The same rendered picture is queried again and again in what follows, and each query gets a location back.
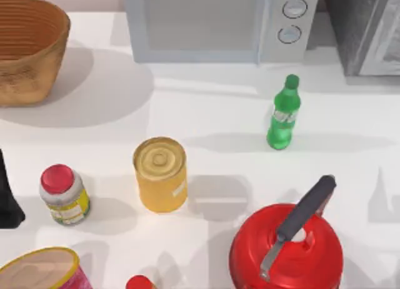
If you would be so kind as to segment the pink and yellow can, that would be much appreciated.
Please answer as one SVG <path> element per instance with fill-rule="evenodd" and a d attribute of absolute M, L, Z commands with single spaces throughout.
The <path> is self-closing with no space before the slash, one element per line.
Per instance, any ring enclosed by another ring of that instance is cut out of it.
<path fill-rule="evenodd" d="M 49 247 L 22 255 L 0 268 L 0 289 L 94 289 L 78 254 Z"/>

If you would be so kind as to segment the pale microwave oven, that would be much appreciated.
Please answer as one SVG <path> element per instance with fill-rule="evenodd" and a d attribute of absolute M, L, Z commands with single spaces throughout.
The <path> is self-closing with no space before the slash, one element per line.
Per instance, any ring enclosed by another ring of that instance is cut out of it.
<path fill-rule="evenodd" d="M 308 45 L 318 0 L 297 19 L 289 0 L 124 0 L 131 47 L 139 63 L 294 63 Z M 278 31 L 301 28 L 293 44 Z"/>

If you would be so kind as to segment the green bottle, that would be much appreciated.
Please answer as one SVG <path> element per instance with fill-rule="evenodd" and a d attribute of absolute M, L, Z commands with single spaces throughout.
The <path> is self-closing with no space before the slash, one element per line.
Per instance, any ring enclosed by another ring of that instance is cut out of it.
<path fill-rule="evenodd" d="M 298 93 L 299 77 L 286 76 L 282 90 L 274 98 L 271 123 L 267 131 L 267 143 L 275 150 L 287 148 L 292 140 L 296 117 L 301 106 Z"/>

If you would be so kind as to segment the brown woven basket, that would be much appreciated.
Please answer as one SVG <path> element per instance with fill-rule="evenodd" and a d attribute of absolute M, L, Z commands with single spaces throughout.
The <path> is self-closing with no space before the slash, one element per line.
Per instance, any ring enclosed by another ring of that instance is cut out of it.
<path fill-rule="evenodd" d="M 58 76 L 69 16 L 45 0 L 0 0 L 0 106 L 43 101 Z"/>

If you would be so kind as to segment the red shaker bottle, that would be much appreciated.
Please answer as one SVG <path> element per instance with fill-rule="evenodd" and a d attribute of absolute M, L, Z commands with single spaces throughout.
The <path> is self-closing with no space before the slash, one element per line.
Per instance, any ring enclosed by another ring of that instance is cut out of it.
<path fill-rule="evenodd" d="M 323 211 L 336 188 L 323 175 L 296 204 L 277 203 L 253 213 L 229 252 L 234 289 L 339 289 L 343 249 Z"/>

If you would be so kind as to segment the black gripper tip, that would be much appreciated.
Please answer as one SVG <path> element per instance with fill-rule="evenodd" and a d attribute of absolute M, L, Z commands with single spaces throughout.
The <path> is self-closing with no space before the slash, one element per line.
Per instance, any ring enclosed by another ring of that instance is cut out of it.
<path fill-rule="evenodd" d="M 0 229 L 15 229 L 25 219 L 26 215 L 12 193 L 3 152 L 0 149 Z"/>

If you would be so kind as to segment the red-lidded jar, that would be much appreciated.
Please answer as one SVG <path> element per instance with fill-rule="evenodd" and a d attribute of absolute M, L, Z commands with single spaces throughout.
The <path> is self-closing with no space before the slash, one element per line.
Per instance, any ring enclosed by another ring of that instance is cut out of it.
<path fill-rule="evenodd" d="M 81 176 L 64 164 L 46 168 L 40 177 L 39 194 L 54 221 L 64 226 L 82 222 L 91 202 Z"/>

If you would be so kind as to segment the small red-capped bottle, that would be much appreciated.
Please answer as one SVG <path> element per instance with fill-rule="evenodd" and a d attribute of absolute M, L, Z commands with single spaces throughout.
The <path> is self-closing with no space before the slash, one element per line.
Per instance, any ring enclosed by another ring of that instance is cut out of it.
<path fill-rule="evenodd" d="M 157 289 L 155 284 L 144 275 L 134 275 L 126 283 L 126 289 Z"/>

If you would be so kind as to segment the microwave knob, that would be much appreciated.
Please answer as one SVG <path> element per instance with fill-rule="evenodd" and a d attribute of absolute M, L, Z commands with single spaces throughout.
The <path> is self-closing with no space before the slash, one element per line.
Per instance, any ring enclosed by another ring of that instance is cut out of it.
<path fill-rule="evenodd" d="M 293 44 L 299 41 L 301 36 L 301 28 L 295 25 L 290 25 L 282 28 L 277 33 L 278 40 L 283 44 Z"/>
<path fill-rule="evenodd" d="M 297 19 L 303 16 L 308 9 L 305 0 L 289 0 L 282 7 L 283 14 L 289 19 Z"/>

